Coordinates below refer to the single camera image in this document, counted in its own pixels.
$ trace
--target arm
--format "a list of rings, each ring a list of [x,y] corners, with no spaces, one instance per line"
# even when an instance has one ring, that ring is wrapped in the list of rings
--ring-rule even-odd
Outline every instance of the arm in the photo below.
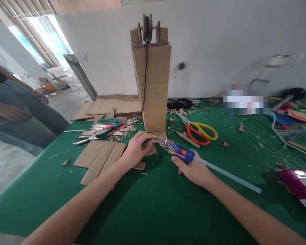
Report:
[[[23,83],[21,80],[19,80],[17,77],[15,77],[13,74],[11,74],[7,69],[2,67],[0,65],[0,72],[4,74],[8,79],[13,80],[15,82],[18,82],[20,85],[24,86],[27,88],[30,92],[34,93],[37,97],[42,99],[45,103],[49,103],[49,100],[45,95],[39,93],[38,91],[34,90],[32,87],[28,86],[27,84]]]
[[[230,188],[203,163],[194,160],[186,165],[178,157],[172,157],[172,161],[179,167],[179,174],[184,173],[190,181],[211,192],[259,244],[306,244],[306,239]]]
[[[147,138],[152,136],[139,131],[129,141],[126,151],[118,161],[48,218],[22,245],[73,244],[89,218],[119,179],[151,149],[152,142],[145,148],[141,147]]]

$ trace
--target yellow scissors handle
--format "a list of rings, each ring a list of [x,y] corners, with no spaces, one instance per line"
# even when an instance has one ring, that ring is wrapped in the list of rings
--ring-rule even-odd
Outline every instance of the yellow scissors handle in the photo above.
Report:
[[[218,133],[215,131],[214,128],[212,128],[212,127],[210,127],[206,124],[199,123],[199,122],[191,122],[191,124],[194,125],[196,128],[198,128],[198,130],[201,131],[202,134],[205,135],[206,137],[208,137],[210,140],[216,140],[218,138]],[[210,129],[214,133],[214,137],[208,136],[207,133],[205,133],[205,131],[200,126]]]

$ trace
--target pink device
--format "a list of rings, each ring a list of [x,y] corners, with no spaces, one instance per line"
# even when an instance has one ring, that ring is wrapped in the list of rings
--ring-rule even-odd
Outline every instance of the pink device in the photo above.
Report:
[[[278,176],[306,208],[306,171],[286,169],[278,172]]]

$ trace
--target orange-handled scissors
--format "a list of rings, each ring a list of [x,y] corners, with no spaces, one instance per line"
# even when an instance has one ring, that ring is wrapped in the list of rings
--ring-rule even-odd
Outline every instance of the orange-handled scissors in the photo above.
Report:
[[[196,144],[199,144],[199,145],[208,145],[210,143],[210,140],[216,140],[218,138],[218,133],[215,131],[214,128],[212,128],[212,127],[210,127],[210,126],[208,126],[206,124],[199,123],[199,122],[192,122],[189,119],[185,118],[180,113],[178,113],[176,111],[173,111],[173,112],[176,113],[183,120],[183,122],[185,123],[186,129],[187,129],[187,133],[188,133],[189,138],[192,141],[194,141]],[[190,125],[194,125],[201,133],[198,132],[197,130],[193,129],[193,127],[191,127]],[[210,137],[209,135],[207,135],[207,133],[205,133],[205,131],[201,128],[201,126],[204,127],[204,128],[210,129],[214,133],[214,137]],[[198,140],[196,140],[191,135],[190,131],[193,131],[194,133],[196,133],[199,136],[203,137],[206,140],[206,142],[199,142]]]

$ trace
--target hand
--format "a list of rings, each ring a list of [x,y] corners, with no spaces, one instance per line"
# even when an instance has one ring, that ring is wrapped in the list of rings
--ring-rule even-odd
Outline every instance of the hand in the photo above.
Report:
[[[173,156],[171,160],[179,167],[179,175],[184,173],[184,175],[191,182],[203,188],[218,179],[214,174],[212,174],[212,172],[207,168],[204,163],[201,163],[196,159],[194,159],[192,162],[189,162],[188,164],[185,164],[183,160],[176,156]]]
[[[129,164],[129,167],[134,167],[140,160],[150,151],[153,146],[153,142],[150,141],[147,146],[142,148],[142,144],[145,140],[153,138],[151,134],[139,131],[135,136],[129,141],[127,149],[122,155],[122,159]]]
[[[27,121],[33,117],[33,115],[27,111],[24,111],[16,106],[3,103],[0,103],[0,116],[14,122]]]
[[[39,93],[38,91],[34,91],[32,93],[35,94],[37,97],[39,97],[41,100],[43,100],[46,104],[49,103],[49,100],[45,95]]]

